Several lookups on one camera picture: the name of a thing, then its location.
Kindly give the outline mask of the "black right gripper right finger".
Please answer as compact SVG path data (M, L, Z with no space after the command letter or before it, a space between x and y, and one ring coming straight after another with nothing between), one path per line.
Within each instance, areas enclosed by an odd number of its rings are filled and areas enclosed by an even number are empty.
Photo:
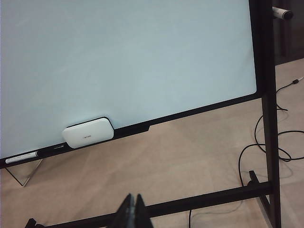
M137 195L135 204L135 227L136 228L153 228L153 224L144 204L141 194Z

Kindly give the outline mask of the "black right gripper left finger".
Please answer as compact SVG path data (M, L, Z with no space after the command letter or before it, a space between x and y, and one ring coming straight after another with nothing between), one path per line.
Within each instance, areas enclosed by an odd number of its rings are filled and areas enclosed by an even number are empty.
M128 194L120 205L113 219L114 228L134 227L134 197Z

